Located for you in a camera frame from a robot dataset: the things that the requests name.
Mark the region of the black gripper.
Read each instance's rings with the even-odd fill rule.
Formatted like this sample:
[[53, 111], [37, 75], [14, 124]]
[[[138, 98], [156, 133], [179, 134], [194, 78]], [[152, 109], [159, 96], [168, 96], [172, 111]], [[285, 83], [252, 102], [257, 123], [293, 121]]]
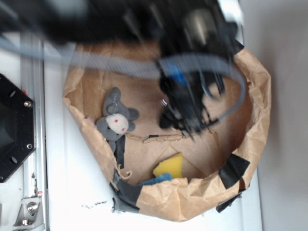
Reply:
[[220, 122], [212, 119], [203, 103], [203, 97], [217, 99], [209, 87], [216, 84], [221, 96], [225, 93], [223, 76], [215, 72], [192, 71], [184, 73], [175, 64], [167, 64], [168, 75], [158, 62], [160, 71], [160, 89], [165, 94], [165, 109], [160, 115], [159, 126], [162, 129], [179, 129], [183, 135], [192, 137]]

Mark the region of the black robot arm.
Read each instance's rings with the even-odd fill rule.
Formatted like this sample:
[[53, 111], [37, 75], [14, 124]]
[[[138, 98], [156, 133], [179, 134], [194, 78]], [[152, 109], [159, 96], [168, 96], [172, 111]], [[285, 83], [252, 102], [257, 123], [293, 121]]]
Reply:
[[[246, 86], [234, 67], [236, 35], [243, 13], [233, 0], [3, 0], [0, 31], [30, 32], [56, 44], [62, 56], [69, 42], [95, 43], [112, 39], [144, 44], [157, 40], [161, 57], [130, 61], [76, 52], [71, 62], [135, 77], [160, 79], [166, 95], [161, 128], [185, 135], [200, 133], [221, 122], [244, 101]], [[241, 85], [237, 101], [211, 118], [204, 96], [214, 99], [210, 86], [225, 92], [223, 77]]]

